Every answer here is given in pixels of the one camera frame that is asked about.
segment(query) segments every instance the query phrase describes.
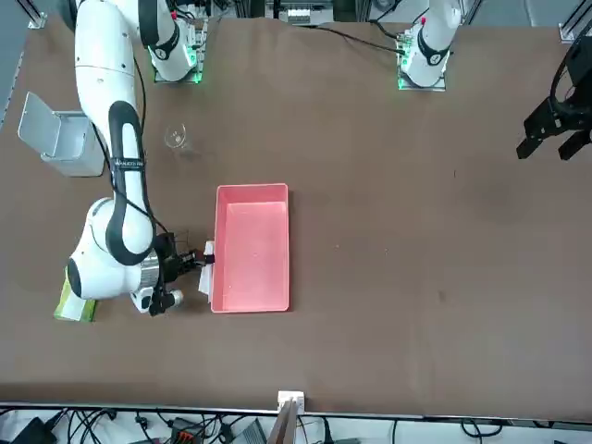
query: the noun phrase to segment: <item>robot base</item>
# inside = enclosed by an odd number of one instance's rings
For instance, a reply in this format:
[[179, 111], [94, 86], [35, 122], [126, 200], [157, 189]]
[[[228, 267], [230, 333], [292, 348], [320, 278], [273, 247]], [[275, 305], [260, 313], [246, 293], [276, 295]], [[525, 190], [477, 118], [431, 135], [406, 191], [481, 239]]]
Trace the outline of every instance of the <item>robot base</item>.
[[194, 68], [189, 71], [182, 80], [168, 81], [163, 79], [158, 70], [154, 68], [154, 83], [195, 83], [202, 81], [204, 74], [205, 41], [207, 39], [208, 17], [204, 7], [196, 8], [188, 6], [187, 12], [193, 14], [196, 19], [187, 21], [185, 18], [177, 18], [180, 39], [187, 52], [190, 65]]
[[446, 56], [446, 60], [444, 60], [444, 69], [442, 71], [442, 76], [438, 80], [438, 82], [430, 87], [422, 87], [417, 86], [413, 83], [409, 77], [402, 71], [402, 66], [408, 63], [408, 54], [411, 50], [412, 45], [412, 37], [411, 37], [412, 29], [406, 30], [404, 34], [401, 35], [399, 39], [397, 39], [397, 49], [402, 49], [406, 55], [397, 55], [397, 87], [401, 91], [406, 90], [423, 90], [423, 91], [446, 91], [446, 63], [448, 62], [448, 56]]

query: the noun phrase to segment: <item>clear glass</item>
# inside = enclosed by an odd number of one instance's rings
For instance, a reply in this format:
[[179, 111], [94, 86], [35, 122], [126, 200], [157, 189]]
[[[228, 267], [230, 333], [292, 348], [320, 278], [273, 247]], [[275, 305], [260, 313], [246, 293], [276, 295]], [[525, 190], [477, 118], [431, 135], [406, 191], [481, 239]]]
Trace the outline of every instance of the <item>clear glass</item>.
[[181, 159], [192, 160], [197, 157], [197, 152], [183, 123], [175, 123], [166, 127], [165, 144]]

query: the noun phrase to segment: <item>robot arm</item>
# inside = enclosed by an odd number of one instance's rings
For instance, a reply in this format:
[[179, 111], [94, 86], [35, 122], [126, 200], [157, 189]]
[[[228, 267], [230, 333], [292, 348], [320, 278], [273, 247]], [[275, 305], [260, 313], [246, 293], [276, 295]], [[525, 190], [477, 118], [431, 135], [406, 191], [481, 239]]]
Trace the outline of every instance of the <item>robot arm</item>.
[[461, 18], [459, 0], [430, 0], [425, 20], [411, 29], [409, 60], [401, 67], [412, 83], [429, 88], [438, 82]]
[[[82, 110], [105, 140], [114, 196], [91, 206], [79, 244], [68, 261], [68, 280], [82, 299], [113, 298], [130, 292], [141, 312], [153, 308], [158, 297], [157, 314], [180, 302], [179, 292], [164, 291], [165, 278], [174, 280], [179, 274], [175, 270], [186, 272], [191, 269], [187, 264], [195, 268], [202, 263], [197, 252], [177, 255], [169, 233], [155, 242], [158, 238], [146, 194], [142, 128], [134, 92], [134, 35], [150, 42], [151, 54], [159, 56], [153, 56], [154, 64], [168, 80], [182, 78], [191, 65], [186, 57], [180, 57], [185, 51], [178, 44], [179, 28], [165, 0], [142, 0], [142, 9], [138, 4], [139, 0], [79, 2], [76, 83]], [[150, 29], [133, 22], [130, 26], [134, 17]], [[183, 258], [185, 266], [180, 269], [177, 265]]]
[[[549, 137], [558, 136], [565, 131], [575, 131], [560, 147], [561, 160], [569, 160], [586, 145], [592, 143], [592, 37], [587, 33], [592, 28], [589, 22], [574, 40], [559, 65], [549, 96], [524, 121], [525, 139], [516, 148], [519, 159], [529, 157]], [[557, 87], [565, 69], [572, 81], [573, 92], [562, 102], [557, 99]]]

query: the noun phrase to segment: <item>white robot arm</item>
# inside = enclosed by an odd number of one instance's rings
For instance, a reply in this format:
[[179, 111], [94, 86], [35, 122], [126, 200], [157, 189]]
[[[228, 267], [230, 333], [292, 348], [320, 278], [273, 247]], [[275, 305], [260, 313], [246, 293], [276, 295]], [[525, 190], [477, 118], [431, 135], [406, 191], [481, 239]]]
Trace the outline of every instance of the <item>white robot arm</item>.
[[461, 19], [459, 0], [430, 0], [424, 19], [411, 29], [409, 60], [401, 67], [411, 82], [422, 88], [438, 82]]
[[72, 291], [82, 299], [128, 292], [152, 315], [180, 302], [165, 283], [205, 263], [197, 251], [178, 255], [172, 233], [155, 236], [148, 203], [142, 130], [134, 92], [132, 41], [151, 52], [166, 80], [192, 68], [165, 0], [77, 0], [76, 83], [80, 105], [105, 140], [113, 199], [95, 202], [68, 261]]

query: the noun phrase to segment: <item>metal frame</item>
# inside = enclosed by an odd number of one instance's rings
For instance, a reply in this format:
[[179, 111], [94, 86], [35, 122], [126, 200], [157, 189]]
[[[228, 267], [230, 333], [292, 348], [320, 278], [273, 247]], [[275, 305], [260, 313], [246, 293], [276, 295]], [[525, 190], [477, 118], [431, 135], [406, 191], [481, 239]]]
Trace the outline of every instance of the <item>metal frame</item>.
[[[58, 403], [58, 402], [0, 402], [0, 409], [27, 409], [27, 410], [61, 410], [70, 409], [115, 409], [121, 412], [140, 413], [186, 413], [186, 414], [227, 414], [244, 416], [277, 416], [277, 410], [265, 409], [221, 409], [205, 407], [181, 407], [181, 406], [159, 406], [146, 404], [105, 404], [105, 403]], [[540, 427], [540, 423], [553, 422], [544, 418], [510, 418], [501, 416], [458, 416], [458, 415], [417, 415], [417, 414], [384, 414], [384, 413], [335, 413], [335, 412], [305, 412], [301, 417], [326, 417], [344, 419], [375, 419], [382, 421], [413, 421], [425, 423], [450, 423], [459, 424], [467, 419], [475, 420], [479, 425], [490, 425], [499, 422], [508, 423], [511, 426]], [[592, 431], [592, 422], [584, 421], [555, 421], [554, 428], [568, 430]]]
[[2, 111], [2, 116], [0, 116], [0, 130], [4, 126], [4, 121], [6, 119], [6, 113], [8, 112], [8, 106], [10, 105], [10, 101], [12, 100], [12, 92], [15, 91], [15, 86], [17, 84], [17, 77], [19, 76], [20, 66], [22, 65], [22, 57], [24, 56], [24, 52], [20, 53], [20, 57], [18, 58], [17, 68], [15, 69], [15, 75], [12, 78], [12, 84], [10, 85], [10, 91], [8, 92], [8, 97], [6, 99], [6, 104], [4, 106], [4, 110]]
[[271, 429], [267, 444], [291, 444], [294, 442], [297, 413], [298, 404], [295, 400], [284, 403]]
[[370, 11], [372, 10], [371, 0], [355, 0], [355, 19], [356, 21], [368, 21]]
[[592, 0], [582, 0], [578, 6], [559, 24], [562, 43], [571, 43], [584, 26], [592, 19]]
[[29, 16], [31, 21], [29, 22], [30, 30], [40, 30], [45, 27], [47, 21], [47, 14], [37, 7], [32, 0], [16, 0], [20, 5], [25, 14]]
[[482, 4], [483, 4], [483, 0], [475, 0], [475, 2], [473, 3], [473, 6], [471, 6], [471, 9], [469, 9], [469, 12], [467, 12], [466, 16], [464, 16], [464, 20], [462, 21], [463, 25], [470, 25], [471, 23], [473, 23], [473, 20], [475, 19], [475, 15]]

